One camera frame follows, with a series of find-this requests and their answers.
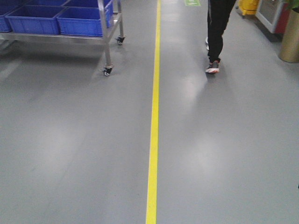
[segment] shoe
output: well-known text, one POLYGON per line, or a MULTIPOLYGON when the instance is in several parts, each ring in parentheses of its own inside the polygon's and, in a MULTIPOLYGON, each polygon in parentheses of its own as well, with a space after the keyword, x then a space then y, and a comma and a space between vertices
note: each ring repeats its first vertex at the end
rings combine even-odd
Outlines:
POLYGON ((206 73, 215 74, 219 72, 219 63, 218 61, 214 61, 213 63, 209 63, 209 67, 206 69, 206 73))
POLYGON ((209 42, 208 42, 207 37, 206 37, 206 49, 209 50, 209 42))

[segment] blue plastic crate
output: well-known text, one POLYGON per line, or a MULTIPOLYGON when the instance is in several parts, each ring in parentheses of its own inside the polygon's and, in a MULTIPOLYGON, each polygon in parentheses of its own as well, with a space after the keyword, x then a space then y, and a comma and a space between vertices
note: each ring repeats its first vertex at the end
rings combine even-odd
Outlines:
POLYGON ((26 3, 28 0, 0 0, 0 6, 17 6, 26 3))
POLYGON ((57 20, 63 35, 103 36, 98 8, 70 7, 57 20))
POLYGON ((5 17, 16 33, 59 34, 57 16, 64 7, 22 6, 5 17))
POLYGON ((18 6, 0 6, 0 32, 10 32, 11 26, 6 15, 11 13, 18 6))
POLYGON ((98 8, 98 0, 70 0, 64 6, 98 8))
POLYGON ((26 5, 32 6, 63 6, 68 0, 31 0, 26 5))
POLYGON ((104 0, 105 9, 109 11, 109 17, 113 16, 113 0, 104 0))

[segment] stainless steel cart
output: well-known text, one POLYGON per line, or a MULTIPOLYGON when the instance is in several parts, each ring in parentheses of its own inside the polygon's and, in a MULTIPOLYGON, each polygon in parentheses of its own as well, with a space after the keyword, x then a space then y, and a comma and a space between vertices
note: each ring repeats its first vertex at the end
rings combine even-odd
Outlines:
POLYGON ((107 28, 105 12, 104 12, 104 0, 98 0, 100 17, 104 18, 100 20, 102 31, 103 31, 103 37, 74 36, 74 35, 19 34, 19 33, 10 32, 10 33, 0 33, 0 40, 104 45, 106 65, 101 70, 104 72, 105 76, 109 76, 113 68, 113 64, 111 62, 111 57, 110 57, 109 42, 118 26, 120 27, 120 35, 116 39, 117 43, 121 45, 125 39, 125 35, 123 32, 123 24, 122 24, 121 0, 113 0, 113 1, 117 2, 117 11, 113 12, 112 26, 110 28, 107 28))

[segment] gold trash can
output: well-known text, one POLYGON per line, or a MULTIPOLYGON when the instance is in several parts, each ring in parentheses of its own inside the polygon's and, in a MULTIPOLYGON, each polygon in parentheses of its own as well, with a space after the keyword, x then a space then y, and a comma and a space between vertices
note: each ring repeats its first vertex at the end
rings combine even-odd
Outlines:
POLYGON ((299 13, 291 10, 281 43, 279 58, 285 62, 299 63, 299 13))

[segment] yellow lane marking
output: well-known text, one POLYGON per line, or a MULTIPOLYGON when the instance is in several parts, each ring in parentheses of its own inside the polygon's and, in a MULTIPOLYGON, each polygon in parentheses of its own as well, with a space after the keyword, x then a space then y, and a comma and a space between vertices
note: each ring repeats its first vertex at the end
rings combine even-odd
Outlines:
POLYGON ((149 180, 146 209, 146 224, 157 223, 157 174, 158 174, 158 146, 159 146, 159 83, 160 83, 160 35, 161 35, 161 0, 157 0, 157 24, 155 68, 153 83, 153 102, 151 115, 149 180))

